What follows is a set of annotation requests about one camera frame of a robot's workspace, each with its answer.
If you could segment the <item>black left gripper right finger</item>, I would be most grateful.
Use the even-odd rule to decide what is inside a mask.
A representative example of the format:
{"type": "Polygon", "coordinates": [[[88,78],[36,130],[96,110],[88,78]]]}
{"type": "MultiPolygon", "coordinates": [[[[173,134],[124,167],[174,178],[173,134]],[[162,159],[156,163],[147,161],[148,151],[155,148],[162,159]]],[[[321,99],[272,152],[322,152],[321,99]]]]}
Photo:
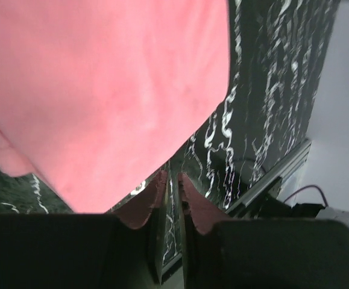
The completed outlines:
{"type": "Polygon", "coordinates": [[[349,227],[335,220],[235,219],[178,176],[186,288],[349,288],[349,227]]]}

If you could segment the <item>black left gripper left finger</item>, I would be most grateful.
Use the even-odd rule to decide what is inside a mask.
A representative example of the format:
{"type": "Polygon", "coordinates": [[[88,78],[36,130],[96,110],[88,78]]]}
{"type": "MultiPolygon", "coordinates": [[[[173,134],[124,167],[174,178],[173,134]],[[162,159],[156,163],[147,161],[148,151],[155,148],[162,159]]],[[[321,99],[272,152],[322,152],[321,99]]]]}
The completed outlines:
{"type": "Polygon", "coordinates": [[[108,214],[0,214],[0,288],[157,288],[167,181],[108,214]]]}

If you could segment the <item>pink t-shirt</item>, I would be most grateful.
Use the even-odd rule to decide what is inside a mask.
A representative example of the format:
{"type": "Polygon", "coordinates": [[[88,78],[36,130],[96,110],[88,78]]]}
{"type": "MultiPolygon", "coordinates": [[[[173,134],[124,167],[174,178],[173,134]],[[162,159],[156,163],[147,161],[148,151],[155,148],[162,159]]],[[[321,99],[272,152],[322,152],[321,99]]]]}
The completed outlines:
{"type": "Polygon", "coordinates": [[[226,96],[227,1],[0,1],[0,170],[103,213],[226,96]]]}

